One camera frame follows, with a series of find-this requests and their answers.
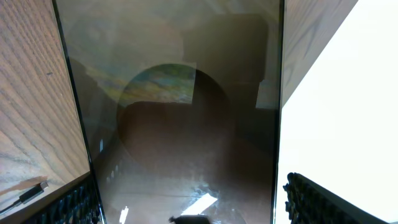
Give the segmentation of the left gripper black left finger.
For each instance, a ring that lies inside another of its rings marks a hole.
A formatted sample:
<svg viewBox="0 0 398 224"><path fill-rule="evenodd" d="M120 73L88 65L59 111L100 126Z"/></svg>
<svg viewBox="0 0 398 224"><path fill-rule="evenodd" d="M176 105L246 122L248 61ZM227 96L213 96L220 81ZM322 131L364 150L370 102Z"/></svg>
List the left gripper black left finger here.
<svg viewBox="0 0 398 224"><path fill-rule="evenodd" d="M39 210L23 224L97 224L103 221L91 175Z"/></svg>

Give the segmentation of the smartphone with bronze screen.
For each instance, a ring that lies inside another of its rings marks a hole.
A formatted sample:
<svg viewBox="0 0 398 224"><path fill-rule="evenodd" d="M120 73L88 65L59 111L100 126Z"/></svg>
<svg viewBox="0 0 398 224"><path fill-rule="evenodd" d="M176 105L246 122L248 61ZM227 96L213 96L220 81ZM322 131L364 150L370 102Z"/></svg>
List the smartphone with bronze screen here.
<svg viewBox="0 0 398 224"><path fill-rule="evenodd" d="M106 223L272 223L283 1L55 0Z"/></svg>

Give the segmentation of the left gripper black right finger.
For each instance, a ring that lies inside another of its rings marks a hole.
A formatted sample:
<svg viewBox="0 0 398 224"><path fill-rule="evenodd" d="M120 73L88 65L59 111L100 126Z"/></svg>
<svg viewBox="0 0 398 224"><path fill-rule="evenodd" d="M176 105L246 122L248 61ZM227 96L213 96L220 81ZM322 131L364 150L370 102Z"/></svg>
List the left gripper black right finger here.
<svg viewBox="0 0 398 224"><path fill-rule="evenodd" d="M287 179L285 211L291 224L387 224L299 173Z"/></svg>

